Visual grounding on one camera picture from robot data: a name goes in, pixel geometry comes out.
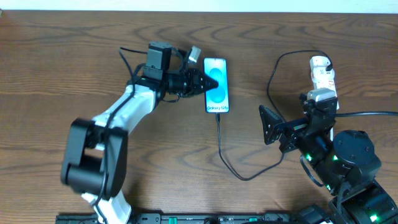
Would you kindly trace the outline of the blue smartphone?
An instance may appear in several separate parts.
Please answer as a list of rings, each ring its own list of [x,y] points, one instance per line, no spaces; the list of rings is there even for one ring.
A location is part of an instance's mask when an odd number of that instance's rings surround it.
[[[205,92],[207,113],[229,112],[228,68],[224,58],[205,58],[204,72],[211,78],[210,89]]]

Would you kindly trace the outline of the white power strip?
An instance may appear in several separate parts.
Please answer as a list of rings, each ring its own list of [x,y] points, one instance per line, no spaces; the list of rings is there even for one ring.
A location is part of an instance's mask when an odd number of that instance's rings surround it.
[[[335,77],[335,72],[333,70],[326,72],[324,74],[315,73],[315,72],[311,73],[311,78],[315,90],[320,88],[327,88],[333,90],[335,92],[335,96],[337,96],[334,77]]]

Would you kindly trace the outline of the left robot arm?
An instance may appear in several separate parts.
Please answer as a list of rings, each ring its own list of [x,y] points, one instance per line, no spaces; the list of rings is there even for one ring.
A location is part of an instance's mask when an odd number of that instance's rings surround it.
[[[189,98],[218,87],[196,68],[200,54],[196,46],[182,50],[167,42],[150,42],[146,62],[127,66],[130,79],[121,97],[94,118],[72,122],[60,180],[90,203],[98,223],[128,223],[131,218],[122,186],[128,138],[141,119],[166,94]]]

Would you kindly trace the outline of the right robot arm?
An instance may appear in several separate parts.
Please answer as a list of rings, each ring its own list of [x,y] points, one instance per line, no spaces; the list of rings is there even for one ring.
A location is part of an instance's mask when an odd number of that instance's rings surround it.
[[[381,160],[368,134],[346,130],[328,136],[336,123],[337,101],[303,101],[305,117],[289,122],[259,106],[264,142],[280,141],[281,152],[301,152],[301,160],[320,179],[317,185],[333,196],[333,223],[397,223],[397,205],[376,181]]]

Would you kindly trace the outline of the white usb wall charger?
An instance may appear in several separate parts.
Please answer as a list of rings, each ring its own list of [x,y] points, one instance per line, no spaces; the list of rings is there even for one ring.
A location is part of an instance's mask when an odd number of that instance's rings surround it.
[[[327,80],[333,80],[335,71],[328,68],[331,65],[330,60],[325,56],[313,56],[310,59],[311,79],[314,83],[323,83]]]

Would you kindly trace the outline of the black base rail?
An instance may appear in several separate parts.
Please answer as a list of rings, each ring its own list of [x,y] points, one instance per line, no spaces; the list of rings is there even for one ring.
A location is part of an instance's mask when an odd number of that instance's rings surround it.
[[[96,214],[92,215],[57,215],[56,224],[100,223]],[[238,223],[305,223],[288,214],[266,213],[264,215],[161,215],[159,213],[142,213],[133,215],[128,224],[238,224]]]

